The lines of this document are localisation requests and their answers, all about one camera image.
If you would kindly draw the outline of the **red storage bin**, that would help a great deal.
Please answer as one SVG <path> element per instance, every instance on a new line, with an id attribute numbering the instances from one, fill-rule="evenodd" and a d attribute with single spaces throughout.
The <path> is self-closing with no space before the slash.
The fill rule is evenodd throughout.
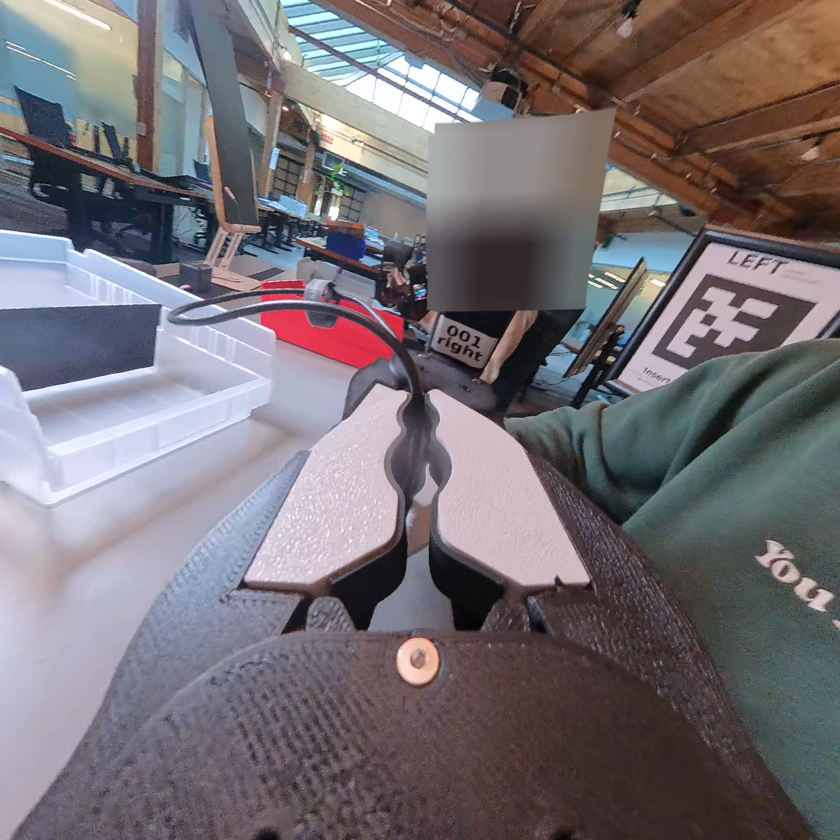
<path id="1" fill-rule="evenodd" d="M 263 302 L 292 299 L 292 291 L 303 291 L 300 280 L 268 280 L 262 285 L 262 291 L 278 290 L 283 294 L 272 297 L 264 295 Z M 405 334 L 405 322 L 397 314 L 374 309 L 381 314 L 385 323 L 402 341 Z M 368 330 L 340 318 L 330 329 L 313 327 L 303 312 L 289 313 L 268 312 L 260 315 L 264 327 L 273 331 L 278 340 L 293 344 L 301 349 L 319 354 L 327 359 L 338 361 L 354 369 L 360 369 L 379 359 L 389 361 L 393 351 L 377 339 Z"/>

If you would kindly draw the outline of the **wooden easel with black panel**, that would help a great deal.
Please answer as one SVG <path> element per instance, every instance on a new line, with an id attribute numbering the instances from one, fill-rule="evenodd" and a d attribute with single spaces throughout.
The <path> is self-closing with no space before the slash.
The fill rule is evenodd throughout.
<path id="1" fill-rule="evenodd" d="M 261 231 L 256 174 L 232 39 L 203 2 L 185 2 L 189 28 L 206 81 L 212 113 L 205 121 L 217 231 L 206 260 L 213 279 L 244 289 L 232 264 L 246 236 Z"/>

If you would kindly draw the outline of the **black office chair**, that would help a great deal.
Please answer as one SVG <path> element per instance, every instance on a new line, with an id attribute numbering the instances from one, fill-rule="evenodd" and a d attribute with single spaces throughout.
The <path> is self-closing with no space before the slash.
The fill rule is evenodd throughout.
<path id="1" fill-rule="evenodd" d="M 70 130 L 62 107 L 15 86 L 28 136 L 61 149 L 71 146 Z M 64 207 L 67 195 L 81 191 L 81 170 L 68 159 L 29 145 L 33 166 L 28 188 L 39 201 Z"/>

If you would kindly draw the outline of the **blue crate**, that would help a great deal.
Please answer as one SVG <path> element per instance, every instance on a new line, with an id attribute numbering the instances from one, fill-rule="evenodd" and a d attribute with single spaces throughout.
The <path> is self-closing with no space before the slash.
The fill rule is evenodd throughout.
<path id="1" fill-rule="evenodd" d="M 335 255 L 361 261 L 366 254 L 364 231 L 364 225 L 361 223 L 329 221 L 325 249 Z"/>

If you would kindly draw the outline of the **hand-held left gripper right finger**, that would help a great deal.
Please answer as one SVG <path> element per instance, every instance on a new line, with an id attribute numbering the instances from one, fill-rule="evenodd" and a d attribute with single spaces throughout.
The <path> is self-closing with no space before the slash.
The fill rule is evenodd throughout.
<path id="1" fill-rule="evenodd" d="M 425 398 L 437 546 L 515 592 L 587 587 L 583 558 L 525 448 L 454 397 L 433 390 Z"/>

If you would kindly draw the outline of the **clear plastic bin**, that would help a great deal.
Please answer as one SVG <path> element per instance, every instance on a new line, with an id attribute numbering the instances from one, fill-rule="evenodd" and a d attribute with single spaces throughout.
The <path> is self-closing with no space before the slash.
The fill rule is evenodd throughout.
<path id="1" fill-rule="evenodd" d="M 2 485 L 54 507 L 246 420 L 268 403 L 274 334 L 253 320 L 176 327 L 196 300 L 65 238 L 3 230 L 2 310 L 161 305 L 154 366 L 32 392 L 2 367 Z"/>

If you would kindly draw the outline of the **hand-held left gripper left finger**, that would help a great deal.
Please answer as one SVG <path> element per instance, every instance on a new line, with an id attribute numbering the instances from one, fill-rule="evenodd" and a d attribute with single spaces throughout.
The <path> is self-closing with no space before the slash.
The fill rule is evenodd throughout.
<path id="1" fill-rule="evenodd" d="M 328 589 L 396 547 L 406 494 L 394 457 L 409 402 L 374 387 L 313 446 L 245 573 L 249 589 Z"/>

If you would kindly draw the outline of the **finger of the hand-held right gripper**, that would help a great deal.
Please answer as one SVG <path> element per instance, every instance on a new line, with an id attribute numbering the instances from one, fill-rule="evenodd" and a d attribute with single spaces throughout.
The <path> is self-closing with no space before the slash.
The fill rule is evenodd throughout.
<path id="1" fill-rule="evenodd" d="M 406 512 L 406 552 L 417 554 L 428 546 L 432 527 L 433 502 L 438 486 L 426 478 Z"/>

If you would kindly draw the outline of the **black framed tag sign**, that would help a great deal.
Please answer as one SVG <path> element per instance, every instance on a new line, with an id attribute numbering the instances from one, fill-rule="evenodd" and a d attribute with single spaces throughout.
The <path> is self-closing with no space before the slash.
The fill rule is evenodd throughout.
<path id="1" fill-rule="evenodd" d="M 605 379 L 620 396 L 734 354 L 838 336 L 838 244 L 706 226 Z"/>

